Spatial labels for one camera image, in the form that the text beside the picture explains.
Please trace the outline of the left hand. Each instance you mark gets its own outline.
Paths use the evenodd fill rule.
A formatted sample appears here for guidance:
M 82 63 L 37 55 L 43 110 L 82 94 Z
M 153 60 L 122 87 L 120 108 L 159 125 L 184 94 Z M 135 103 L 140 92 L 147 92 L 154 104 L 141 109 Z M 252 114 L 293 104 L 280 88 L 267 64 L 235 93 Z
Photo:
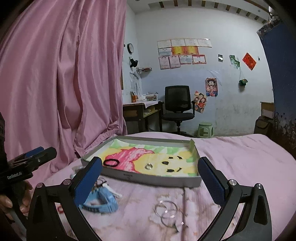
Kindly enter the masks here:
M 29 181 L 24 181 L 22 184 L 22 195 L 18 198 L 20 202 L 20 211 L 24 216 L 27 216 L 30 209 L 30 203 L 32 200 L 31 190 L 33 189 Z M 10 220 L 14 220 L 11 216 L 11 209 L 13 207 L 12 201 L 5 195 L 1 195 L 1 210 L 6 214 Z

